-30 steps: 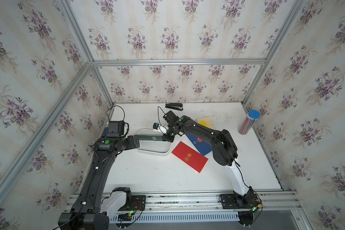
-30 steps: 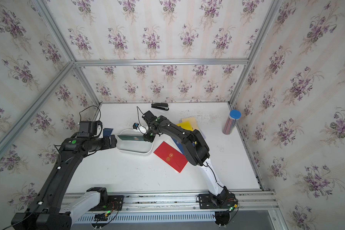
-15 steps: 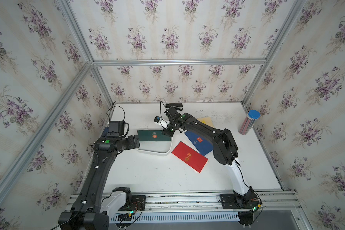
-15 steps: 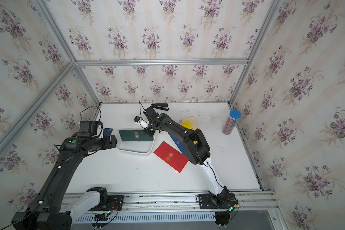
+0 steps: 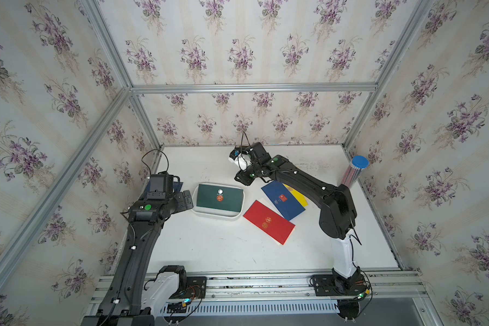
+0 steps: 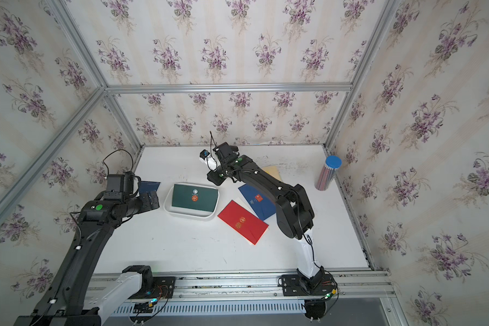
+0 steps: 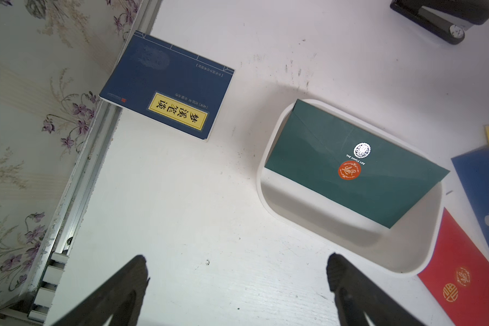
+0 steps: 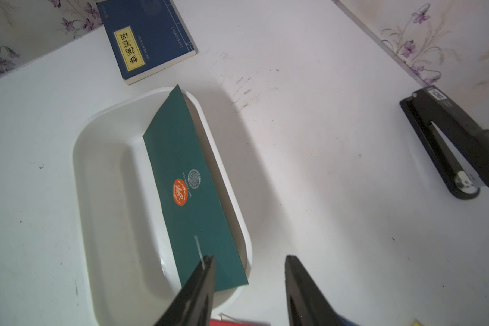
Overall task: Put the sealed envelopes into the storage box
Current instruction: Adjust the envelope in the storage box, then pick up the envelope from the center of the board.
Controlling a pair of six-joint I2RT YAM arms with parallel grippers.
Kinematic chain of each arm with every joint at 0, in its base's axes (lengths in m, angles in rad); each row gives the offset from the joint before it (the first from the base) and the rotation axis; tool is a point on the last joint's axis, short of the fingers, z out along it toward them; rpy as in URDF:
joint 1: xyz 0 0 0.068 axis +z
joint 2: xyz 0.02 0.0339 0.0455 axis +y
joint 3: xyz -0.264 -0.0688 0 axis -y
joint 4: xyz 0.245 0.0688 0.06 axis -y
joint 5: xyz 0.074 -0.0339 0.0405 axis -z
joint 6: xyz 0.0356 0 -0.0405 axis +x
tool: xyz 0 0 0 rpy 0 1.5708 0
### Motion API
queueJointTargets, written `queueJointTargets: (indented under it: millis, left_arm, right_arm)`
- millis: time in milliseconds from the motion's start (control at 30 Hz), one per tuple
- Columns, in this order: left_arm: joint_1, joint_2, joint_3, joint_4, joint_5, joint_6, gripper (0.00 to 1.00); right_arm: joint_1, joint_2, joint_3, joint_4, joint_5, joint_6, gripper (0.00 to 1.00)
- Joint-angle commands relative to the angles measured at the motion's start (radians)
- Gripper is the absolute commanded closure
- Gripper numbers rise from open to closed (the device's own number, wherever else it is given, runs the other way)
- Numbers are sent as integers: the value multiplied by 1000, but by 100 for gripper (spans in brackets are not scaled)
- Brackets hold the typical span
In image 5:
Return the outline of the white rectangular storage tray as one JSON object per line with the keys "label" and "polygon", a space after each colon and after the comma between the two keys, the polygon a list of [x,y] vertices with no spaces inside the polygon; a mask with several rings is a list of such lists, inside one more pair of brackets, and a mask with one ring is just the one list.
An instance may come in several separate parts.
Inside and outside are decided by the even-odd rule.
{"label": "white rectangular storage tray", "polygon": [[243,214],[245,192],[240,187],[199,183],[193,194],[193,211],[216,220],[237,220]]}

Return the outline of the blue envelope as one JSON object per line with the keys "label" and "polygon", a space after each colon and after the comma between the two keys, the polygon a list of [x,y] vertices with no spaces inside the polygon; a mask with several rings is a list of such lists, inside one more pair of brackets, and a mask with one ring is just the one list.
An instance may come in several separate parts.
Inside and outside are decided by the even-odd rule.
{"label": "blue envelope", "polygon": [[280,182],[270,182],[262,187],[262,191],[287,221],[293,220],[306,210],[306,207],[303,207]]}

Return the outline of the dark green envelope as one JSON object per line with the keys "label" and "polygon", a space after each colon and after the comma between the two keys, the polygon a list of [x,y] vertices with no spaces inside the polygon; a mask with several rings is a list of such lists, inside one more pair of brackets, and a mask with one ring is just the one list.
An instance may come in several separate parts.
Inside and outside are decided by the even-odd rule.
{"label": "dark green envelope", "polygon": [[197,206],[206,209],[240,212],[243,207],[244,192],[237,187],[227,187],[201,183],[197,191]]}

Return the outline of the red envelope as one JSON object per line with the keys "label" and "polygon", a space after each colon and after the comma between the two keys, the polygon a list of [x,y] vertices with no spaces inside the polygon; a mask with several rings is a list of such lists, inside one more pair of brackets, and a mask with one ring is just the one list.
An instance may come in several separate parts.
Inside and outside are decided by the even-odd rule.
{"label": "red envelope", "polygon": [[243,214],[243,217],[262,232],[269,235],[269,237],[277,241],[280,245],[286,243],[295,228],[294,224],[287,221],[258,200],[253,202]]}

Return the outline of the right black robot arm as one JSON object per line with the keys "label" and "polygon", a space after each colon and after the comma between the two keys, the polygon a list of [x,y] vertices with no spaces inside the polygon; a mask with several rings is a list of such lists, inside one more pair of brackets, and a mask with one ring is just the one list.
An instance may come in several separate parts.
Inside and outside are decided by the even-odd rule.
{"label": "right black robot arm", "polygon": [[346,293],[365,282],[355,263],[352,238],[357,237],[357,210],[348,186],[321,181],[297,168],[288,158],[271,156],[261,143],[236,146],[229,160],[240,168],[234,179],[245,186],[250,186],[255,179],[269,178],[292,187],[312,201],[320,209],[319,227],[332,239],[334,287]]}

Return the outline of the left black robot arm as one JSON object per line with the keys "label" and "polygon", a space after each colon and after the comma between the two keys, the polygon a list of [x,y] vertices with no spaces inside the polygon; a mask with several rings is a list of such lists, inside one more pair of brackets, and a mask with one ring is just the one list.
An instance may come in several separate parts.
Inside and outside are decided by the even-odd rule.
{"label": "left black robot arm", "polygon": [[189,191],[176,191],[179,177],[165,171],[153,174],[140,199],[128,210],[128,234],[114,278],[93,316],[83,325],[155,325],[168,299],[187,289],[184,266],[163,267],[146,281],[154,246],[165,222],[192,208]]}

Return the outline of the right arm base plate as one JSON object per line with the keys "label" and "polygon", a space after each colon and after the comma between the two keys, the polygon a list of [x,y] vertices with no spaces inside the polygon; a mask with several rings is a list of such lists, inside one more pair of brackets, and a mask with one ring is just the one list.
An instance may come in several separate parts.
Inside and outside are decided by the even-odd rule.
{"label": "right arm base plate", "polygon": [[315,274],[309,280],[316,296],[347,296],[364,298],[369,295],[371,287],[366,278],[356,271],[345,278],[333,271],[331,274]]}

